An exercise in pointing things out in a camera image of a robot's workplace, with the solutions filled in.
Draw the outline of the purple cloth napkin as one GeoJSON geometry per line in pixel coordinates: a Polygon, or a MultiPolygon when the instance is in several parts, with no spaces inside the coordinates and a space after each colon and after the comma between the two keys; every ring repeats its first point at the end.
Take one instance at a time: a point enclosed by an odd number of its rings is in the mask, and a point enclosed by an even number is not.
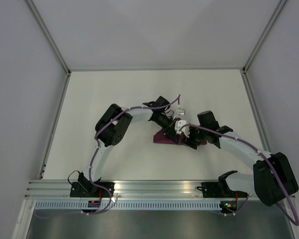
{"type": "Polygon", "coordinates": [[[193,149],[197,149],[198,146],[206,145],[207,141],[190,141],[183,133],[177,134],[178,142],[174,142],[172,139],[168,138],[162,130],[158,131],[153,136],[153,143],[156,144],[171,144],[171,145],[185,145],[193,149]]]}

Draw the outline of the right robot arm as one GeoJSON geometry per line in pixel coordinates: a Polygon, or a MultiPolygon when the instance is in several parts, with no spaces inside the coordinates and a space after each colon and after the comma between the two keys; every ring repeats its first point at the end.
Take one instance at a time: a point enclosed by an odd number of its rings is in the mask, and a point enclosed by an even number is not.
{"type": "Polygon", "coordinates": [[[234,192],[257,196],[272,206],[298,192],[299,185],[288,158],[281,152],[263,151],[239,136],[232,128],[220,126],[212,111],[198,114],[199,125],[178,123],[176,131],[185,135],[184,144],[196,149],[202,141],[222,149],[243,162],[252,174],[228,171],[218,178],[217,190],[228,197],[234,192]]]}

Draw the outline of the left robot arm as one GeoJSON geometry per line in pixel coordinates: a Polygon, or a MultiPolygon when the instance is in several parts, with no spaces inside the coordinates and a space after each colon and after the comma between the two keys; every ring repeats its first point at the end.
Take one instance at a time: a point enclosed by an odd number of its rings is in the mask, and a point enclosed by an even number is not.
{"type": "Polygon", "coordinates": [[[160,96],[156,101],[143,103],[139,106],[122,108],[112,104],[105,111],[95,126],[96,150],[87,169],[79,174],[78,183],[81,191],[87,197],[98,194],[101,172],[114,146],[119,144],[125,136],[130,124],[141,121],[153,121],[161,127],[162,133],[173,143],[179,143],[182,132],[178,129],[178,122],[168,117],[165,111],[174,103],[179,103],[179,98],[173,102],[160,96]]]}

